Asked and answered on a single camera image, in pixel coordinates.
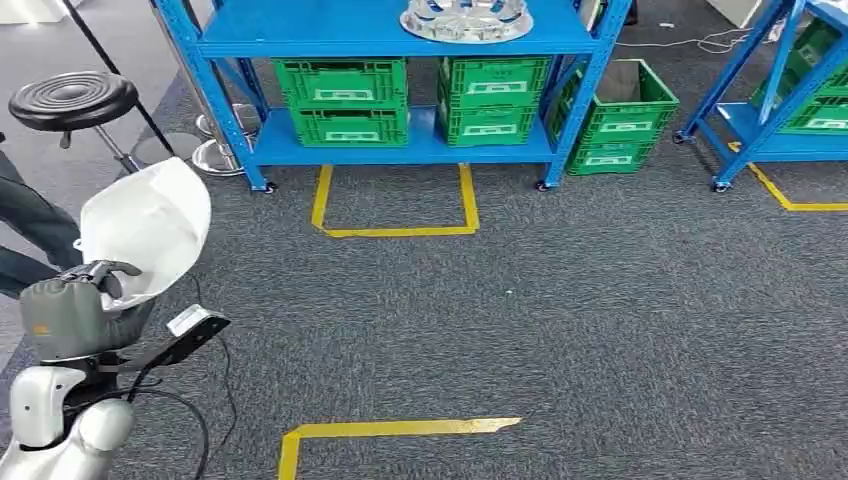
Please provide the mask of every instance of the shelf post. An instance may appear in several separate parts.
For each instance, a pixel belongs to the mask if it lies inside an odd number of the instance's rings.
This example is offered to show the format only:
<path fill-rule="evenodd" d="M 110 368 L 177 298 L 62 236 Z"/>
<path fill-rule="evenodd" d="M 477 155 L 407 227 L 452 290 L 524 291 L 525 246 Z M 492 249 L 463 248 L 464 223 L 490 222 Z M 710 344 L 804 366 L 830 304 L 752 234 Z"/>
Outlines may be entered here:
<path fill-rule="evenodd" d="M 732 161 L 725 162 L 715 178 L 715 183 L 729 185 L 733 178 L 745 165 L 748 164 L 754 154 L 762 148 L 775 133 L 792 117 L 801 105 L 813 95 L 831 74 L 842 66 L 848 56 L 848 36 L 843 35 L 841 39 L 825 54 L 821 62 L 801 79 L 800 84 L 780 104 L 778 109 L 769 117 L 762 126 L 757 137 L 748 145 L 742 145 L 739 153 L 732 157 Z"/>
<path fill-rule="evenodd" d="M 224 0 L 212 0 L 212 7 L 215 11 L 224 7 Z M 252 93 L 250 101 L 256 107 L 256 112 L 259 114 L 259 119 L 263 122 L 268 118 L 268 101 L 265 100 L 265 94 L 262 93 L 262 86 L 259 82 L 259 75 L 256 74 L 256 69 L 253 68 L 253 63 L 249 58 L 237 58 L 236 62 L 239 66 L 239 71 L 244 79 L 244 83 L 249 91 L 245 91 L 248 96 Z"/>
<path fill-rule="evenodd" d="M 783 70 L 786 68 L 786 60 L 789 59 L 789 52 L 792 50 L 792 44 L 795 42 L 795 30 L 801 22 L 801 14 L 804 13 L 804 6 L 807 0 L 795 0 L 795 5 L 786 17 L 786 25 L 783 27 L 783 34 L 778 42 L 777 52 L 775 53 L 774 65 L 771 67 L 768 84 L 766 86 L 765 96 L 763 97 L 763 105 L 760 108 L 758 121 L 763 125 L 771 115 L 771 108 L 774 105 L 774 96 L 777 94 L 777 86 L 780 79 L 783 78 Z"/>
<path fill-rule="evenodd" d="M 689 117 L 686 125 L 678 132 L 681 139 L 689 139 L 695 134 L 695 131 L 698 129 L 698 122 L 705 119 L 713 111 L 716 103 L 724 96 L 733 79 L 739 75 L 739 72 L 745 65 L 745 61 L 760 46 L 763 38 L 768 35 L 771 26 L 777 23 L 780 17 L 786 13 L 789 2 L 794 1 L 796 0 L 772 0 L 769 3 L 768 8 L 763 12 L 762 17 L 760 17 L 754 29 L 748 34 L 748 39 L 745 40 L 741 47 L 736 48 L 736 51 L 724 67 L 724 70 L 722 70 L 716 83 L 710 87 L 710 91 L 701 99 L 701 103 L 698 104 L 698 108 Z"/>
<path fill-rule="evenodd" d="M 565 162 L 574 146 L 577 135 L 580 133 L 583 119 L 589 110 L 589 102 L 592 100 L 592 95 L 595 94 L 595 89 L 604 74 L 610 55 L 612 55 L 615 41 L 624 25 L 630 4 L 631 0 L 610 0 L 609 2 L 604 19 L 601 21 L 600 28 L 598 28 L 599 46 L 597 50 L 590 54 L 583 81 L 580 82 L 577 95 L 574 98 L 574 106 L 563 125 L 559 144 L 556 148 L 556 153 L 559 155 L 556 160 L 547 166 L 544 179 L 544 184 L 547 187 L 555 187 L 560 183 Z"/>
<path fill-rule="evenodd" d="M 192 16 L 181 0 L 150 1 L 151 6 L 159 10 L 165 26 L 174 39 L 177 53 L 182 57 L 186 68 L 197 82 L 198 90 L 202 92 L 210 113 L 221 127 L 221 133 L 226 138 L 231 153 L 244 168 L 251 189 L 264 191 L 267 181 L 253 161 L 252 149 L 232 110 L 232 104 L 222 86 L 221 77 L 212 62 L 204 58 L 197 48 L 200 31 L 192 21 Z"/>

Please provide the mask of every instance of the crate label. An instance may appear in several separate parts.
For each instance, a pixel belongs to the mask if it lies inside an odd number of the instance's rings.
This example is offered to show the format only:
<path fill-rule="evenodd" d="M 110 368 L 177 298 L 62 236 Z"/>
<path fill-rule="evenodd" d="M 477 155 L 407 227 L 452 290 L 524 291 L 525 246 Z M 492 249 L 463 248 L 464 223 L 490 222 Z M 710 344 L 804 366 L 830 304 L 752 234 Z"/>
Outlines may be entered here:
<path fill-rule="evenodd" d="M 815 67 L 821 61 L 821 55 L 812 45 L 804 45 L 798 50 L 807 65 Z"/>
<path fill-rule="evenodd" d="M 466 136 L 475 135 L 508 135 L 518 133 L 518 125 L 472 125 L 465 127 L 462 132 Z"/>
<path fill-rule="evenodd" d="M 835 128 L 844 130 L 848 128 L 848 120 L 835 120 L 830 118 L 814 118 L 807 122 L 807 128 Z"/>
<path fill-rule="evenodd" d="M 605 123 L 602 132 L 644 132 L 653 128 L 654 122 Z"/>
<path fill-rule="evenodd" d="M 604 143 L 602 145 L 598 145 L 597 150 L 624 150 L 629 146 L 630 144 L 628 143 Z"/>
<path fill-rule="evenodd" d="M 371 90 L 315 90 L 313 100 L 374 100 Z"/>
<path fill-rule="evenodd" d="M 377 132 L 327 132 L 324 140 L 328 142 L 379 142 Z"/>
<path fill-rule="evenodd" d="M 468 95 L 487 93 L 524 93 L 527 82 L 472 82 L 468 86 Z"/>
<path fill-rule="evenodd" d="M 630 165 L 633 163 L 632 156 L 623 156 L 623 157 L 587 157 L 586 161 L 583 162 L 587 167 L 593 167 L 597 165 Z"/>

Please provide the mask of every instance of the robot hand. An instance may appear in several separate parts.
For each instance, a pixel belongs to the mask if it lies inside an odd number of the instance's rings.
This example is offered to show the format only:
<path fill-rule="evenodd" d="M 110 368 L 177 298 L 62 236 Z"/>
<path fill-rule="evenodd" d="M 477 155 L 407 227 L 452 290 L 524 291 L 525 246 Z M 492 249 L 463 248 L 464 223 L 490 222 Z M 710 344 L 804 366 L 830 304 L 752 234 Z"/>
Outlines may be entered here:
<path fill-rule="evenodd" d="M 105 312 L 101 294 L 122 295 L 112 272 L 142 272 L 124 262 L 96 261 L 31 285 L 21 293 L 21 316 L 43 362 L 60 362 L 117 350 L 135 343 L 153 308 L 148 301 Z"/>

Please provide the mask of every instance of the white cable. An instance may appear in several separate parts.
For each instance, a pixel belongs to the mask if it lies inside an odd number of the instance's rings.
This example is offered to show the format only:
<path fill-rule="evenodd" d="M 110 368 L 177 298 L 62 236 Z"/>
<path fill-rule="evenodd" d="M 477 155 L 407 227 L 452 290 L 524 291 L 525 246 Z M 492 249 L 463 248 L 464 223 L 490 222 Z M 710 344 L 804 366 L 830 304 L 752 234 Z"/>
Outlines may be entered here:
<path fill-rule="evenodd" d="M 666 48 L 666 47 L 677 47 L 679 45 L 688 45 L 690 43 L 694 43 L 698 46 L 698 48 L 700 48 L 701 50 L 703 50 L 707 53 L 712 53 L 712 54 L 715 54 L 715 55 L 722 55 L 722 54 L 730 52 L 731 50 L 733 50 L 733 47 L 735 47 L 736 45 L 747 40 L 748 35 L 746 34 L 746 35 L 742 35 L 739 38 L 734 38 L 734 39 L 730 40 L 730 43 L 713 42 L 713 41 L 710 40 L 711 38 L 721 37 L 721 36 L 727 35 L 729 33 L 746 33 L 746 32 L 750 32 L 750 31 L 751 31 L 750 28 L 734 28 L 734 29 L 731 29 L 731 30 L 727 30 L 726 32 L 711 33 L 704 38 L 692 38 L 692 39 L 689 39 L 689 40 L 682 40 L 682 41 L 679 41 L 679 42 L 672 42 L 672 43 L 618 43 L 617 42 L 616 45 L 621 46 L 621 47 Z M 718 47 L 721 50 L 710 50 L 709 48 L 706 48 L 707 46 Z"/>

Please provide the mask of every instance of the green plastic crate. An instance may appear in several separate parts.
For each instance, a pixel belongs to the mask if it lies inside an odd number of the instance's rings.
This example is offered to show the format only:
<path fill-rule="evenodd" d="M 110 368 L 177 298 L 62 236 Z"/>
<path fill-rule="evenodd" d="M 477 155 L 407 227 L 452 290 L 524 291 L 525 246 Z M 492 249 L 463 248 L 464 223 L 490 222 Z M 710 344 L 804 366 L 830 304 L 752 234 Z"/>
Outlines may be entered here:
<path fill-rule="evenodd" d="M 536 107 L 450 109 L 439 103 L 439 126 L 448 145 L 521 145 L 527 143 Z"/>
<path fill-rule="evenodd" d="M 784 133 L 848 135 L 848 97 L 819 97 L 798 110 Z"/>
<path fill-rule="evenodd" d="M 795 40 L 794 49 L 808 60 L 809 65 L 815 65 L 841 37 L 839 30 L 815 18 Z"/>
<path fill-rule="evenodd" d="M 680 101 L 644 60 L 616 60 L 612 63 L 617 62 L 638 62 L 641 99 L 637 102 L 604 102 L 595 95 L 586 115 L 580 141 L 584 144 L 655 142 Z M 581 73 L 578 71 L 576 76 L 579 78 Z M 559 137 L 576 93 L 577 83 L 572 80 L 569 85 L 570 88 L 567 86 L 563 89 L 559 108 L 547 122 L 549 134 L 555 138 Z"/>
<path fill-rule="evenodd" d="M 568 174 L 636 173 L 653 148 L 653 142 L 579 145 L 569 159 Z"/>
<path fill-rule="evenodd" d="M 778 94 L 781 97 L 788 95 L 789 91 L 794 89 L 801 82 L 801 79 L 822 60 L 840 37 L 839 31 L 826 22 L 819 19 L 813 20 L 795 41 L 793 50 L 789 52 Z M 754 92 L 752 103 L 762 104 L 762 91 L 767 82 L 768 79 L 764 80 L 757 91 Z M 784 84 L 789 86 L 788 90 L 786 90 Z M 831 75 L 824 85 L 816 91 L 815 96 L 848 96 L 848 65 L 837 69 L 837 72 Z"/>
<path fill-rule="evenodd" d="M 529 107 L 539 103 L 548 78 L 548 56 L 444 57 L 440 81 L 450 108 Z"/>
<path fill-rule="evenodd" d="M 792 89 L 795 88 L 795 84 L 793 84 L 789 78 L 783 77 L 780 79 L 780 83 L 777 85 L 777 93 L 774 96 L 774 103 L 772 104 L 772 109 L 776 110 L 781 103 L 783 103 L 783 99 L 789 96 L 792 93 Z M 760 88 L 754 92 L 754 95 L 751 97 L 751 105 L 759 108 L 763 105 L 763 100 L 765 99 L 765 85 L 760 85 Z"/>
<path fill-rule="evenodd" d="M 307 147 L 396 147 L 408 142 L 407 110 L 289 110 Z"/>
<path fill-rule="evenodd" d="M 292 108 L 404 108 L 408 105 L 403 58 L 273 60 Z"/>

